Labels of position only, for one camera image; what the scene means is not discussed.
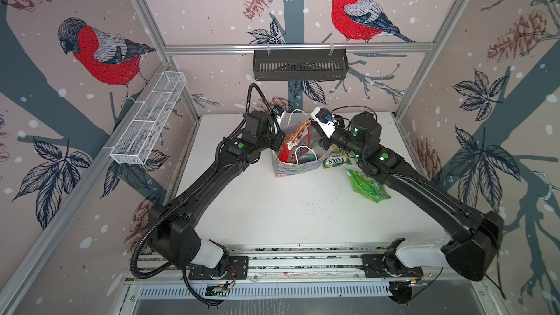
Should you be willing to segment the colourful paper gift bag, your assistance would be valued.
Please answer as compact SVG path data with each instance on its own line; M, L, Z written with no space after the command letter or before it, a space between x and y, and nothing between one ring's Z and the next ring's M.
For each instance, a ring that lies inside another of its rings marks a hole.
M312 122L311 116L300 109L287 112L286 115L284 115L284 117L281 119L281 130L283 130L284 132L292 132L298 125L307 120L310 120ZM309 131L311 134L311 144L308 147L302 146L298 148L298 158L294 163L281 162L278 159L279 151L272 152L271 160L276 177L303 174L318 169L320 166L322 166L323 161L331 152L331 148L325 151L319 146L319 140L321 136L312 125L310 125Z

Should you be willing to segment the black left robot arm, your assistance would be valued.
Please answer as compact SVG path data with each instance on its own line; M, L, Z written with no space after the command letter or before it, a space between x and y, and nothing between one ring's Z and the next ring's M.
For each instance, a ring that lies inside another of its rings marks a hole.
M273 113L252 111L245 115L244 124L220 142L214 162L188 189L166 205L151 207L145 243L177 268L190 264L222 268L224 249L204 244L195 226L231 181L258 162L262 151L278 150L283 139Z

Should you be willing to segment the red cookie snack packet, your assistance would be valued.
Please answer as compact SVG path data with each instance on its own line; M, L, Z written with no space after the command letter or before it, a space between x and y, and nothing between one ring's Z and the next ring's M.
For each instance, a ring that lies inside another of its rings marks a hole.
M286 137L282 143L278 159L284 163L294 163L297 160L297 149L311 144L311 134L309 131L311 121L307 120L298 125L294 131L285 131Z

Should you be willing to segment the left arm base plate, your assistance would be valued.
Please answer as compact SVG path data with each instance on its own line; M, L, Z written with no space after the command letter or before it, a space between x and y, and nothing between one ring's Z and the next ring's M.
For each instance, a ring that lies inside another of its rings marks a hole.
M192 264L188 274L190 281L245 280L249 268L247 256L224 256L215 268Z

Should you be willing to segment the bright green snack bag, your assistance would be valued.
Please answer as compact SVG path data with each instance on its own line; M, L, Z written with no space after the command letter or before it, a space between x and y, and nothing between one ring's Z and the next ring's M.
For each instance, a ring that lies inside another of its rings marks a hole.
M346 172L354 192L376 203L391 198L384 185L364 173L351 169L347 169Z

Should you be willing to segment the yellow green candy bag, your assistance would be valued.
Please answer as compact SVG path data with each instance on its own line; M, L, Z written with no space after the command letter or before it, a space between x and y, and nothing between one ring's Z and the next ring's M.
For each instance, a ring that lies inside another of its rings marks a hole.
M331 147L331 152L328 157L323 161L324 169L332 169L339 166L351 166L353 165L352 158L343 150L341 150L336 145Z

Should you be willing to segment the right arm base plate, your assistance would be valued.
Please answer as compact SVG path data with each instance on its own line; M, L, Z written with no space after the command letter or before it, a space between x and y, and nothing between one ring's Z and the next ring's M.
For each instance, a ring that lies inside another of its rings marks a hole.
M421 267L407 268L395 255L368 254L361 256L362 265L359 269L368 279L380 278L423 278Z

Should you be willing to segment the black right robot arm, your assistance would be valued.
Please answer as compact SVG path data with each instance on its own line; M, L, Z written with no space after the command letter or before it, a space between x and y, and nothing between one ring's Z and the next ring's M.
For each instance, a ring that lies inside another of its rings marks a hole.
M381 145L382 126L375 114L361 112L345 125L340 115L318 107L312 119L323 149L335 145L356 158L366 176L408 198L440 224L451 237L440 250L455 272L471 281L484 279L500 249L504 220L499 214L482 213L441 191L402 156Z

